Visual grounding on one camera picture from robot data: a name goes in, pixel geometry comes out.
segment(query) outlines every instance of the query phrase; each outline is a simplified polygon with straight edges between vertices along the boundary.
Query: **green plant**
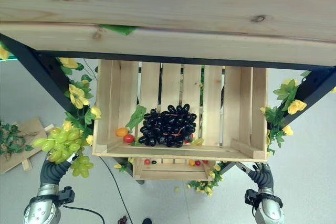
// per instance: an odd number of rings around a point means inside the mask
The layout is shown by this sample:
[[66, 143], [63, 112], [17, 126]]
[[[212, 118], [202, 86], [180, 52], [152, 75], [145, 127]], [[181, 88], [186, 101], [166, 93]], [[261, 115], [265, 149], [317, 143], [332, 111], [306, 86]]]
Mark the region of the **green plant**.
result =
[[15, 124], [0, 125], [0, 155], [8, 161], [13, 153], [31, 151], [33, 147], [26, 144], [25, 136], [35, 136], [36, 132], [21, 132]]

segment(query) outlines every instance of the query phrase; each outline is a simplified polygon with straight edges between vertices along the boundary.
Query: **cherry tomato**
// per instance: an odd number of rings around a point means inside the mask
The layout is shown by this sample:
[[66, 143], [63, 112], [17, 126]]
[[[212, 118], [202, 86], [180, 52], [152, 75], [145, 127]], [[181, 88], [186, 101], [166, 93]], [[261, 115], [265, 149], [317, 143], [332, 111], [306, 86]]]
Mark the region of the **cherry tomato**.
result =
[[115, 134], [124, 137], [128, 134], [128, 128], [119, 128], [115, 131]]
[[131, 135], [131, 134], [127, 134], [126, 136], [124, 136], [124, 142], [126, 142], [126, 143], [132, 143], [133, 141], [134, 141], [134, 136], [133, 135]]

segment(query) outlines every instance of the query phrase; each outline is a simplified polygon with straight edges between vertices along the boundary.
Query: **wooden slat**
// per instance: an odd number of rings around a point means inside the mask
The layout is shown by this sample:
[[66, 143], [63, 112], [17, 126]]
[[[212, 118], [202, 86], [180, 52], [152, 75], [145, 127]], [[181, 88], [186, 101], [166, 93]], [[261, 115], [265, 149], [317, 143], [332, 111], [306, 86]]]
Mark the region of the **wooden slat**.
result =
[[251, 145], [252, 68], [241, 68], [239, 138]]
[[223, 146], [239, 139], [240, 67], [226, 67], [224, 80]]
[[37, 50], [336, 65], [336, 43], [295, 38], [148, 28], [124, 36], [92, 24], [3, 21], [0, 32]]
[[137, 106], [139, 62], [121, 61], [119, 127], [125, 127]]
[[194, 137], [198, 138], [199, 130], [199, 107], [200, 107], [200, 91], [201, 91], [201, 65], [184, 65], [183, 69], [183, 93], [182, 103], [188, 103], [190, 105], [190, 113], [197, 115], [196, 119], [196, 131]]
[[[176, 107], [180, 98], [180, 64], [164, 63], [162, 67], [161, 110], [167, 110], [168, 105]], [[173, 163], [173, 159], [163, 158], [162, 163]]]
[[267, 69], [253, 68], [251, 146], [264, 151], [266, 157], [267, 122], [260, 108], [267, 104]]
[[205, 66], [203, 89], [203, 145], [219, 145], [222, 66]]
[[120, 104], [120, 82], [121, 66], [120, 61], [111, 61], [111, 84], [109, 93], [109, 124], [108, 124], [108, 148], [114, 148], [122, 143], [122, 138], [116, 136], [116, 129], [119, 127], [119, 104]]
[[335, 15], [336, 0], [0, 0], [2, 21], [119, 24], [327, 40], [336, 40]]

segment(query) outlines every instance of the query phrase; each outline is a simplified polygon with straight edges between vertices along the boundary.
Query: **green leaf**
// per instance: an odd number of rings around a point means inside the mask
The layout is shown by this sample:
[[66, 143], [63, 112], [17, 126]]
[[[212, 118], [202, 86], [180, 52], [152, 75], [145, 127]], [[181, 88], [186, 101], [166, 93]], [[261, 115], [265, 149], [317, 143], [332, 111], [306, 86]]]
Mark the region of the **green leaf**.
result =
[[25, 147], [25, 151], [27, 151], [27, 152], [29, 152], [33, 149], [34, 149], [34, 147], [32, 147], [31, 145], [26, 145], [26, 147]]
[[277, 136], [276, 136], [279, 148], [281, 148], [281, 143], [285, 141], [282, 138], [283, 135], [284, 135], [284, 133], [282, 131], [279, 131], [278, 134], [277, 134]]
[[66, 97], [70, 98], [70, 92], [69, 92], [69, 90], [65, 91], [65, 92], [64, 92], [64, 95], [65, 95]]
[[143, 120], [143, 115], [146, 113], [147, 108], [139, 104], [136, 107], [137, 108], [135, 109], [135, 112], [131, 115], [130, 121], [126, 124], [126, 127], [130, 128], [130, 130], [141, 123]]
[[310, 70], [307, 70], [307, 71], [303, 72], [303, 73], [300, 74], [300, 75], [303, 76], [303, 77], [307, 77], [310, 73], [311, 73], [311, 71], [310, 71]]
[[76, 70], [83, 70], [84, 69], [83, 64], [81, 64], [79, 62], [76, 62], [76, 63], [77, 63], [77, 68], [75, 68]]
[[65, 74], [72, 75], [72, 69], [71, 68], [67, 68], [67, 67], [64, 67], [63, 65], [61, 65], [61, 70]]
[[275, 150], [272, 150], [271, 148], [267, 148], [267, 152], [272, 152], [274, 156]]
[[92, 79], [87, 74], [83, 74], [81, 80], [88, 80], [89, 82], [92, 81]]
[[137, 29], [136, 26], [121, 26], [121, 25], [108, 25], [108, 24], [99, 24], [98, 26], [115, 31], [118, 34], [128, 35]]

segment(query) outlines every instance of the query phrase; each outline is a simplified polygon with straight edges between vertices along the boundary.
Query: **gray floor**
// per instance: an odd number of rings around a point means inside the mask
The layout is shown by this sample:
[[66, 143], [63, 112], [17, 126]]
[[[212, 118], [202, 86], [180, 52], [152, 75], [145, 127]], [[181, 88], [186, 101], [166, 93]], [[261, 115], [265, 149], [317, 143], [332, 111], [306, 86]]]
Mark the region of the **gray floor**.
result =
[[[89, 64], [96, 66], [94, 60]], [[278, 104], [272, 90], [283, 78], [299, 78], [302, 71], [269, 70], [269, 104]], [[21, 122], [39, 116], [44, 126], [60, 125], [63, 109], [46, 93], [18, 61], [0, 63], [0, 116], [5, 122]], [[285, 203], [287, 223], [336, 223], [336, 94], [327, 94], [291, 126], [280, 151], [270, 157], [275, 192]], [[33, 170], [23, 172], [19, 165], [0, 175], [0, 223], [22, 222], [22, 213], [39, 186], [39, 169], [45, 154], [31, 158]], [[117, 223], [125, 215], [114, 181], [103, 163], [91, 157], [90, 177], [73, 178], [67, 174], [61, 186], [76, 192], [73, 206], [99, 211], [106, 223]], [[112, 167], [114, 161], [106, 158]], [[151, 217], [154, 224], [255, 223], [250, 206], [244, 203], [246, 189], [256, 186], [238, 169], [231, 169], [211, 198], [185, 189], [186, 182], [148, 181], [138, 185], [128, 174], [114, 174], [120, 185], [133, 223]], [[61, 223], [99, 224], [93, 214], [61, 209]]]

